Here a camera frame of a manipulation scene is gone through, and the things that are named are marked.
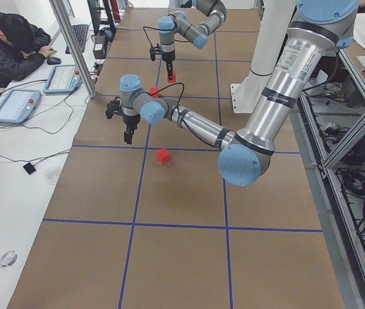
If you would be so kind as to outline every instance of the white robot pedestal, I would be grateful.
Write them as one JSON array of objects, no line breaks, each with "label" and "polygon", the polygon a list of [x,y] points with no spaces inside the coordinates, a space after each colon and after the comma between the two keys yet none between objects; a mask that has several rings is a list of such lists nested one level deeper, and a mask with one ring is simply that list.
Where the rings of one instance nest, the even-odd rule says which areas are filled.
[{"label": "white robot pedestal", "polygon": [[231,84],[230,87],[234,113],[252,113],[254,110],[275,68],[296,0],[265,0],[264,4],[249,75],[241,84]]}]

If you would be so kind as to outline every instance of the computer mouse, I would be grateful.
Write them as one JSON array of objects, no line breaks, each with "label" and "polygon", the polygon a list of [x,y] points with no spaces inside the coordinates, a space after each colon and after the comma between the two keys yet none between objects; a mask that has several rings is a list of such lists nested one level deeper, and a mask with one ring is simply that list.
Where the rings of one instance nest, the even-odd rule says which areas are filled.
[{"label": "computer mouse", "polygon": [[60,64],[61,62],[61,58],[58,57],[48,57],[48,59],[46,60],[46,63],[50,66],[53,66],[54,64]]}]

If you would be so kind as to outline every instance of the black hair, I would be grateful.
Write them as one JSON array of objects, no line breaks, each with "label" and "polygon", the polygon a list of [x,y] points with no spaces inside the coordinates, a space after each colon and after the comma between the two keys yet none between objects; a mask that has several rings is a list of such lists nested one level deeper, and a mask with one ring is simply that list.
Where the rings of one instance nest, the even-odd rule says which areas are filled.
[{"label": "black hair", "polygon": [[35,36],[30,23],[18,14],[3,14],[0,16],[0,30],[12,46],[26,53],[35,49]]}]

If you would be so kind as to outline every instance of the label sticker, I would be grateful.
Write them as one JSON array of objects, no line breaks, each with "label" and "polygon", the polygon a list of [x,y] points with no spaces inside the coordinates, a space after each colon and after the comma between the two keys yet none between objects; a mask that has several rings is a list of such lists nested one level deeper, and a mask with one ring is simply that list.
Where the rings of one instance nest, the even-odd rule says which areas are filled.
[{"label": "label sticker", "polygon": [[284,52],[278,60],[276,69],[289,73],[291,78],[305,83],[321,57],[322,55],[315,50],[315,46],[289,44],[284,47]]},{"label": "label sticker", "polygon": [[298,45],[286,45],[276,68],[285,73],[290,73],[301,54],[301,49],[302,47]]}]

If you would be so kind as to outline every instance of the table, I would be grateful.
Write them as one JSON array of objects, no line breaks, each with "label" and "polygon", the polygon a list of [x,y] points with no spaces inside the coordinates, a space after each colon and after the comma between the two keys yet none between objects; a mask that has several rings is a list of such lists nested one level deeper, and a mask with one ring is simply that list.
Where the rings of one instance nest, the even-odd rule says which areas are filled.
[{"label": "table", "polygon": [[[66,45],[61,34],[57,36],[52,46],[58,51],[55,56],[62,59],[62,64],[73,64],[71,55],[64,53]],[[89,69],[95,61],[92,49],[93,44],[89,39],[83,53]],[[45,61],[37,71],[21,82],[11,83],[9,87],[46,79],[50,71],[51,66]],[[42,90],[44,82],[23,87]],[[65,95],[43,95],[33,116],[45,112],[24,124],[29,127],[41,127],[51,132],[59,130],[72,111],[69,106],[61,102],[64,97]],[[0,155],[14,160],[29,160],[69,149],[85,112],[87,97],[84,86],[69,97],[67,103],[73,108],[73,114],[69,122],[57,134],[50,135],[39,129],[25,127],[0,129]],[[22,168],[24,163],[11,163],[0,158],[0,258],[9,250],[15,250],[18,255],[14,265],[0,268],[0,308],[6,308],[14,292],[55,188],[55,184],[47,180],[46,173],[50,173],[53,168],[62,169],[66,157],[67,155],[64,154],[41,162],[37,166],[37,171],[31,175]]]},{"label": "table", "polygon": [[[141,27],[168,13],[127,10],[9,308],[344,308],[289,120],[268,172],[240,188],[189,132],[141,122],[125,145],[122,120],[105,119],[124,74],[166,85]],[[229,10],[202,51],[176,45],[184,106],[231,129],[245,123],[229,85],[248,73],[258,29],[255,10]]]}]

